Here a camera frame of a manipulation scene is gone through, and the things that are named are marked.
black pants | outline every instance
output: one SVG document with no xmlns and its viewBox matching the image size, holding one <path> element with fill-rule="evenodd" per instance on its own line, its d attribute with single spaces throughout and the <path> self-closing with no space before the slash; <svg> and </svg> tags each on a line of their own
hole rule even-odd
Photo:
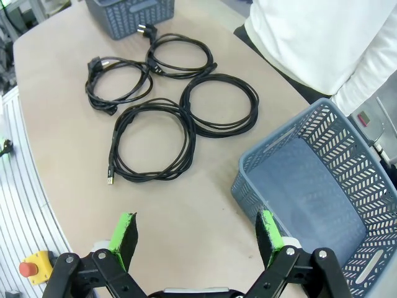
<svg viewBox="0 0 397 298">
<path fill-rule="evenodd" d="M 249 46 L 251 49 L 253 49 L 259 56 L 261 56 L 263 59 L 265 59 L 262 54 L 260 53 L 260 51 L 257 49 L 257 47 L 255 47 L 254 43 L 251 41 L 251 39 L 249 39 L 249 36 L 247 34 L 246 28 L 244 27 L 244 25 L 242 25 L 241 27 L 238 27 L 235 31 L 234 31 L 235 36 L 237 36 L 238 38 L 240 38 L 247 46 Z M 290 83 L 292 85 L 292 87 L 294 87 L 299 93 L 300 95 L 303 96 L 303 98 L 306 99 L 306 101 L 309 104 L 314 103 L 317 99 L 320 99 L 322 97 L 326 97 L 326 98 L 330 98 L 329 95 L 325 95 L 321 92 L 318 92 L 314 89 L 311 89 L 308 86 L 302 85 L 299 82 L 296 82 L 295 80 L 291 79 L 289 76 L 287 76 L 286 74 L 284 74 L 283 72 L 279 71 L 276 67 L 273 66 L 273 68 L 275 70 L 277 70 L 279 72 L 280 75 L 283 76 L 283 78 L 285 78 L 288 83 Z"/>
</svg>

coiled cable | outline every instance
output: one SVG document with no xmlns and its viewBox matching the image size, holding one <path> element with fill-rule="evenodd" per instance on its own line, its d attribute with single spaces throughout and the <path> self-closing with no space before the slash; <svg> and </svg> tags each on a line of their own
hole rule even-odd
<svg viewBox="0 0 397 298">
<path fill-rule="evenodd" d="M 121 67 L 134 67 L 141 71 L 141 76 L 132 90 L 123 96 L 116 99 L 107 101 L 99 96 L 96 96 L 94 89 L 98 80 L 108 71 L 116 70 Z M 133 96 L 137 91 L 139 91 L 146 80 L 149 81 L 149 87 L 147 90 L 140 95 Z M 129 102 L 137 101 L 150 93 L 153 88 L 153 79 L 150 76 L 148 65 L 144 62 L 137 62 L 133 60 L 127 60 L 118 57 L 95 57 L 88 63 L 88 79 L 86 82 L 86 93 L 88 95 L 88 100 L 90 105 L 99 111 L 104 111 L 108 115 L 113 115 L 117 111 L 117 105 L 127 104 Z"/>
<path fill-rule="evenodd" d="M 138 32 L 142 33 L 144 37 L 149 38 L 150 40 L 150 48 L 146 54 L 146 62 L 149 65 L 150 71 L 156 73 L 159 76 L 165 76 L 167 78 L 172 79 L 191 79 L 196 76 L 202 75 L 204 72 L 210 73 L 213 71 L 217 64 L 213 62 L 213 56 L 211 50 L 207 47 L 207 45 L 199 40 L 192 39 L 182 34 L 174 34 L 168 33 L 156 38 L 157 36 L 157 28 L 153 25 L 139 25 Z M 191 43 L 203 50 L 205 55 L 207 56 L 207 62 L 205 65 L 201 67 L 195 68 L 186 68 L 186 67 L 178 67 L 167 64 L 165 62 L 160 61 L 154 55 L 155 51 L 169 42 L 186 42 Z M 168 68 L 170 70 L 178 71 L 177 73 L 167 72 L 163 68 Z"/>
<path fill-rule="evenodd" d="M 194 87 L 207 81 L 221 81 L 232 84 L 243 90 L 251 103 L 249 114 L 241 120 L 227 124 L 217 124 L 202 120 L 195 116 L 190 110 L 190 94 Z M 253 128 L 258 118 L 259 96 L 254 88 L 242 79 L 228 74 L 217 73 L 193 79 L 184 89 L 179 104 L 186 109 L 189 115 L 195 120 L 198 135 L 207 138 L 225 138 L 232 135 L 239 135 Z"/>
<path fill-rule="evenodd" d="M 164 170 L 156 172 L 138 173 L 129 168 L 121 159 L 118 146 L 126 127 L 130 125 L 140 112 L 160 111 L 167 112 L 178 118 L 184 131 L 184 144 L 176 159 Z M 109 167 L 107 174 L 108 184 L 113 184 L 114 173 L 121 175 L 131 182 L 145 182 L 150 180 L 173 180 L 188 170 L 193 162 L 196 143 L 196 129 L 193 119 L 178 104 L 166 98 L 156 98 L 142 104 L 127 108 L 117 119 L 112 146 L 109 152 Z"/>
</svg>

green gripper pad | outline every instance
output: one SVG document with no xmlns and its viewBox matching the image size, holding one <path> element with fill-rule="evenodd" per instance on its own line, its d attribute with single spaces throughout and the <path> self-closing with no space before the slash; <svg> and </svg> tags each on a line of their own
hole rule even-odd
<svg viewBox="0 0 397 298">
<path fill-rule="evenodd" d="M 255 230 L 263 264 L 265 268 L 268 268 L 273 262 L 275 254 L 284 246 L 281 234 L 270 211 L 260 210 L 258 212 Z"/>
<path fill-rule="evenodd" d="M 124 213 L 120 217 L 109 244 L 110 252 L 118 258 L 125 271 L 128 271 L 138 243 L 136 213 Z"/>
</svg>

yellow button base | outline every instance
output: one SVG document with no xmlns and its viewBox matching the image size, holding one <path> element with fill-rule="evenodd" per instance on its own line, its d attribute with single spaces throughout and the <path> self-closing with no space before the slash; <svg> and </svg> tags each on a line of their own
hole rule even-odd
<svg viewBox="0 0 397 298">
<path fill-rule="evenodd" d="M 47 251 L 39 251 L 24 259 L 23 262 L 34 263 L 37 266 L 38 273 L 28 277 L 31 284 L 42 284 L 49 280 L 52 273 L 52 266 L 48 259 Z"/>
</svg>

sleeve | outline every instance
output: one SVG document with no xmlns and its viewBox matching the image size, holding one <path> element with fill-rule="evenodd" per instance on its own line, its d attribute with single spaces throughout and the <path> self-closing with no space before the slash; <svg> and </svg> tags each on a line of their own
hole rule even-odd
<svg viewBox="0 0 397 298">
<path fill-rule="evenodd" d="M 366 49 L 352 76 L 331 100 L 350 115 L 397 70 L 397 6 Z"/>
</svg>

